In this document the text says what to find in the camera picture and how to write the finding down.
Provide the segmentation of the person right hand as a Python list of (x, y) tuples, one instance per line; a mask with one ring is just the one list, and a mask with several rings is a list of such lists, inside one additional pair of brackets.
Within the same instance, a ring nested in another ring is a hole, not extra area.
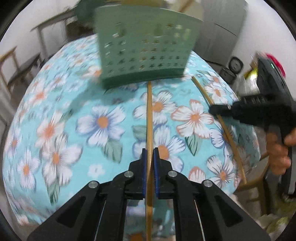
[(269, 166), (276, 176), (282, 175), (291, 166), (291, 159), (288, 157), (288, 147), (295, 146), (295, 128), (285, 137), (284, 144), (277, 143), (278, 137), (274, 133), (266, 135), (266, 150), (269, 153)]

